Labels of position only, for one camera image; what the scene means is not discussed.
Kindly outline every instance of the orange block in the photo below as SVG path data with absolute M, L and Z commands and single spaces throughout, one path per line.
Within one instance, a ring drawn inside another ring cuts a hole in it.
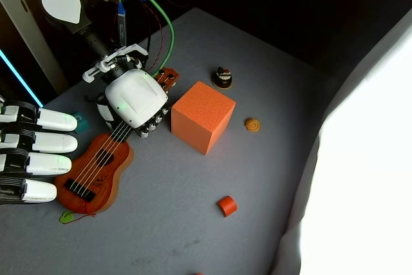
M 207 154 L 227 127 L 236 102 L 197 82 L 172 107 L 172 133 Z

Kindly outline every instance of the ukulele body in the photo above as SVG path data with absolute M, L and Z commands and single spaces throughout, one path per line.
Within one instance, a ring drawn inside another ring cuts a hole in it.
M 115 201 L 120 175 L 132 161 L 127 142 L 114 141 L 109 133 L 98 135 L 73 161 L 70 172 L 55 178 L 57 199 L 74 213 L 105 211 Z

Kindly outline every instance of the sound hole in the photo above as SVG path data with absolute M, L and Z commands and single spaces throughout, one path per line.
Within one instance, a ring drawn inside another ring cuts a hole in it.
M 97 166 L 103 167 L 108 166 L 113 162 L 114 156 L 111 153 L 108 153 L 106 150 L 102 149 L 97 153 L 96 156 Z

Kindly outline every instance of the small red block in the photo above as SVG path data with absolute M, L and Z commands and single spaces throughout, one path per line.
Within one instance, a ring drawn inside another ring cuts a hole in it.
M 225 215 L 225 217 L 229 216 L 230 214 L 238 210 L 236 202 L 230 196 L 226 196 L 225 198 L 218 201 L 218 205 L 222 213 Z

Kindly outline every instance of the blue light strip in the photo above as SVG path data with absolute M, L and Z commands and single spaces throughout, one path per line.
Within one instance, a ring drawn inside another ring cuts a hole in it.
M 5 63 L 7 64 L 7 66 L 10 68 L 10 70 L 14 73 L 15 77 L 17 77 L 17 79 L 20 81 L 20 83 L 24 86 L 24 88 L 26 88 L 27 92 L 32 96 L 32 98 L 34 99 L 34 101 L 36 101 L 36 103 L 39 105 L 40 108 L 43 107 L 43 104 L 40 102 L 40 100 L 36 97 L 36 95 L 34 94 L 34 92 L 30 89 L 30 87 L 28 87 L 28 85 L 26 84 L 26 82 L 23 80 L 23 78 L 19 75 L 19 72 L 17 72 L 17 70 L 13 67 L 12 63 L 7 59 L 6 55 L 3 53 L 2 50 L 0 50 L 0 56 L 1 58 L 3 58 L 3 60 L 5 61 Z

